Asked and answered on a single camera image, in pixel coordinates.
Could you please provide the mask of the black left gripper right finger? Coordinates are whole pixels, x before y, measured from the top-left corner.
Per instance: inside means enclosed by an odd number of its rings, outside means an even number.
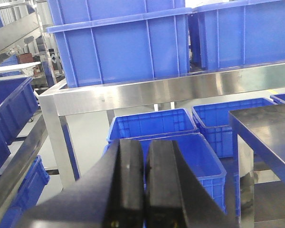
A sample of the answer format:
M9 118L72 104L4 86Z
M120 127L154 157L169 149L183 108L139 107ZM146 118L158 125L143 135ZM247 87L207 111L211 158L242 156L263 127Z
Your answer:
M176 141L153 140L146 164L148 228L236 228L182 156Z

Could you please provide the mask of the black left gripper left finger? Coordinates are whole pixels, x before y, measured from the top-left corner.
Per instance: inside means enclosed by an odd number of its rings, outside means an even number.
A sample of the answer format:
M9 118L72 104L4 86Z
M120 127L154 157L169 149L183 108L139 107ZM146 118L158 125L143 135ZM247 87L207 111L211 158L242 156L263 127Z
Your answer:
M27 210L18 228L143 227L143 152L115 140L99 161L58 195Z

